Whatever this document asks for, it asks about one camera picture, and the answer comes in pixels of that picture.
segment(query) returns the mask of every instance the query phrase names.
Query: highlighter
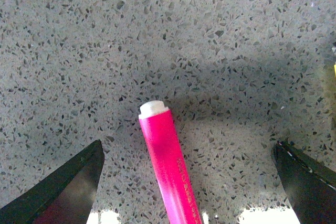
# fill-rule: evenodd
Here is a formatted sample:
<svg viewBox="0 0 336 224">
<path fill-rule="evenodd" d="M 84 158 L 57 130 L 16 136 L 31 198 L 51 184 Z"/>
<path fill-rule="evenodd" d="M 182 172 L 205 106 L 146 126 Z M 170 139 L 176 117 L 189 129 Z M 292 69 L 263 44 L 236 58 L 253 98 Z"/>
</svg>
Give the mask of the highlighter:
<svg viewBox="0 0 336 224">
<path fill-rule="evenodd" d="M 140 107 L 139 122 L 170 224 L 202 224 L 171 111 L 162 101 Z"/>
</svg>

